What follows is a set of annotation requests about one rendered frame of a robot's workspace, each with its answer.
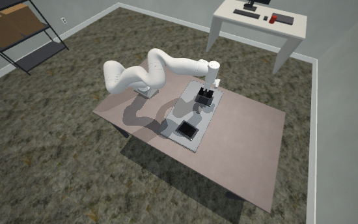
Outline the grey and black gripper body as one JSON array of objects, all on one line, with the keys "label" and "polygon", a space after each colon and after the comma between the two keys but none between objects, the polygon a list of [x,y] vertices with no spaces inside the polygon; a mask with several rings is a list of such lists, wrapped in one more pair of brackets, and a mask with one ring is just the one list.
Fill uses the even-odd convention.
[{"label": "grey and black gripper body", "polygon": [[211,83],[205,83],[205,85],[204,85],[204,89],[203,89],[203,91],[205,91],[206,89],[207,89],[207,92],[210,90],[210,87],[211,87],[211,85],[210,85]]}]

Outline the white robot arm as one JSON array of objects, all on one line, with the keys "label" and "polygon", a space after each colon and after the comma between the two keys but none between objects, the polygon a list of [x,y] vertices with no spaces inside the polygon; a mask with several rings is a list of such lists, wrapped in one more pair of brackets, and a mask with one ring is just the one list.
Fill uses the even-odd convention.
[{"label": "white robot arm", "polygon": [[161,89],[166,84],[165,64],[170,71],[178,75],[205,76],[205,81],[214,84],[215,89],[220,82],[220,79],[216,79],[220,67],[220,64],[216,61],[172,58],[164,51],[156,48],[148,52],[147,59],[148,72],[141,66],[125,69],[116,61],[105,62],[103,72],[108,92],[118,94],[127,87],[135,87],[140,91],[148,91],[150,88]]}]

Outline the black well plate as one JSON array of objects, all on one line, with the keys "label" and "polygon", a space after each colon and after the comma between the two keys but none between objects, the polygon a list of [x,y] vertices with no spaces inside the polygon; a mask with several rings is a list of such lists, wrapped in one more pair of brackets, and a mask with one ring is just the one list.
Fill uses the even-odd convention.
[{"label": "black well plate", "polygon": [[179,128],[180,131],[184,132],[186,135],[192,137],[192,135],[195,133],[196,129],[186,122],[184,122],[181,127]]},{"label": "black well plate", "polygon": [[[203,94],[204,94],[203,89],[204,89],[204,88],[201,87],[201,88],[200,88],[200,91],[199,91],[199,93],[198,93],[198,94],[201,95],[201,96],[203,96]],[[207,97],[207,98],[212,98],[212,95],[213,95],[213,91],[209,90],[209,91],[207,92],[206,97]]]}]

